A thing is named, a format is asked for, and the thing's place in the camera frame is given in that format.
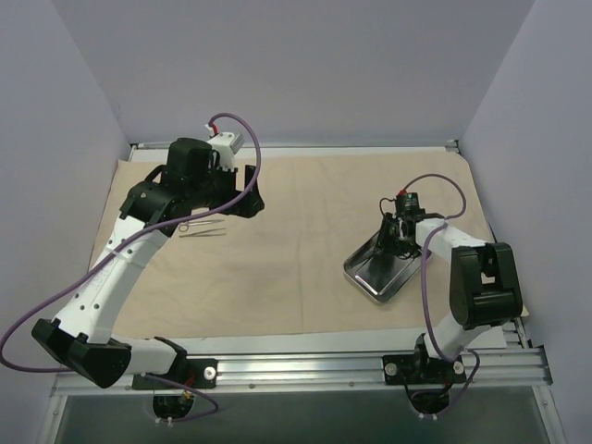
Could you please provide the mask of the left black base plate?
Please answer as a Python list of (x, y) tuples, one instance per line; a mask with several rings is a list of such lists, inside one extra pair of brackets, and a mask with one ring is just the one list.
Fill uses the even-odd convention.
[(193, 389), (213, 389), (216, 386), (218, 360), (214, 358), (178, 358), (163, 375), (154, 375), (156, 380), (136, 375), (132, 379), (135, 390), (173, 389), (183, 385)]

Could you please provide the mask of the back aluminium rail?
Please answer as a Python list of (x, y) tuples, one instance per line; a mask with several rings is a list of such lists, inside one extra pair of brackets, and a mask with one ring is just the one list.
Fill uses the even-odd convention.
[(132, 150), (165, 150), (172, 141), (165, 142), (136, 142), (130, 145)]

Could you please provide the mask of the front aluminium rail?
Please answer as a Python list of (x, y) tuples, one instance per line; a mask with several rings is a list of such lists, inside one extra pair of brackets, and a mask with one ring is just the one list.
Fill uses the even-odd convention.
[[(462, 355), (466, 373), (480, 363), (474, 389), (537, 387), (552, 384), (541, 349), (479, 350)], [(212, 394), (388, 389), (383, 351), (305, 354), (217, 355), (216, 369), (195, 379), (198, 390)]]

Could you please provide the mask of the metal instrument tray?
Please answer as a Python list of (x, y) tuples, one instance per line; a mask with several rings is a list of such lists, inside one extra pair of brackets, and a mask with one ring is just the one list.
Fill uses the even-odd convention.
[(371, 301), (385, 304), (420, 271), (421, 254), (399, 258), (377, 249), (378, 232), (343, 263), (345, 277)]

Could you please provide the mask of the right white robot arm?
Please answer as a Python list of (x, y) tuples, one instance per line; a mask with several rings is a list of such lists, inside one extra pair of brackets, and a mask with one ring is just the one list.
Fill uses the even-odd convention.
[[(487, 242), (454, 227), (450, 218), (429, 214), (418, 194), (401, 190), (394, 211), (383, 215), (375, 252), (420, 259), (420, 290), (426, 333), (411, 359), (413, 375), (429, 382), (477, 337), (520, 316), (524, 303), (512, 247)], [(450, 266), (450, 312), (434, 325), (429, 312), (426, 266), (436, 256)]]

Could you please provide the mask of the beige cloth wrap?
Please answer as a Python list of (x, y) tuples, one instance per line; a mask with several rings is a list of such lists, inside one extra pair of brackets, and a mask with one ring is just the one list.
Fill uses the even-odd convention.
[[(241, 337), (423, 327), (420, 276), (385, 304), (343, 273), (379, 228), (379, 200), (409, 186), (425, 210), (490, 240), (468, 163), (446, 152), (267, 158), (265, 209), (224, 217), (225, 236), (175, 235), (142, 272), (115, 323), (135, 339)], [(449, 312), (450, 269), (426, 267), (434, 323)]]

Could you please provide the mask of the steel tweezers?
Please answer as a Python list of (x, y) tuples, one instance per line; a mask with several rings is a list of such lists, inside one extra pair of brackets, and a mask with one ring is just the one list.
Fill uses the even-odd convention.
[(180, 238), (208, 238), (208, 237), (218, 237), (218, 236), (225, 236), (226, 232), (221, 230), (204, 230), (193, 232), (189, 234), (181, 234), (179, 235)]

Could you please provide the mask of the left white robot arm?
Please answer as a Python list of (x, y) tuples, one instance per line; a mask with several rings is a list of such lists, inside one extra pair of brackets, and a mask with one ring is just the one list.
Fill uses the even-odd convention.
[(244, 170), (238, 191), (235, 155), (239, 133), (208, 141), (179, 138), (166, 162), (134, 185), (119, 209), (97, 259), (99, 271), (79, 286), (53, 319), (40, 319), (31, 335), (56, 361), (96, 386), (113, 386), (124, 375), (153, 374), (166, 388), (188, 378), (186, 351), (169, 339), (115, 339), (118, 314), (142, 271), (186, 217), (200, 208), (250, 218), (265, 207), (256, 166)]

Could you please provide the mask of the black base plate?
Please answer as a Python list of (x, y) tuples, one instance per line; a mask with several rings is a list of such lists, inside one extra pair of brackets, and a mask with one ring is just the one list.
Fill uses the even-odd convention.
[(213, 389), (216, 386), (218, 360), (214, 358), (178, 358), (163, 375), (154, 375), (156, 380), (136, 375), (132, 379), (135, 390), (173, 389), (183, 385), (193, 389)]
[(416, 357), (412, 353), (387, 354), (381, 357), (385, 383), (390, 386), (449, 385), (466, 381), (463, 361), (453, 363), (440, 359)]

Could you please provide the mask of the steel surgical scissors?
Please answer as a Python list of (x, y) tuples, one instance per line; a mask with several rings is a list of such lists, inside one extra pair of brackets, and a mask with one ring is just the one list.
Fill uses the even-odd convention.
[(178, 225), (178, 230), (180, 232), (186, 232), (190, 228), (193, 227), (200, 227), (200, 226), (208, 226), (221, 223), (222, 219), (209, 219), (209, 220), (194, 220), (194, 221), (186, 221), (182, 222)]

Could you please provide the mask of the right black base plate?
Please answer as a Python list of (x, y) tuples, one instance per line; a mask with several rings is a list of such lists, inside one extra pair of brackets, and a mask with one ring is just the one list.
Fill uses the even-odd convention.
[(387, 354), (381, 357), (385, 383), (390, 386), (449, 385), (466, 381), (463, 361), (453, 363), (440, 359), (416, 357), (412, 353)]

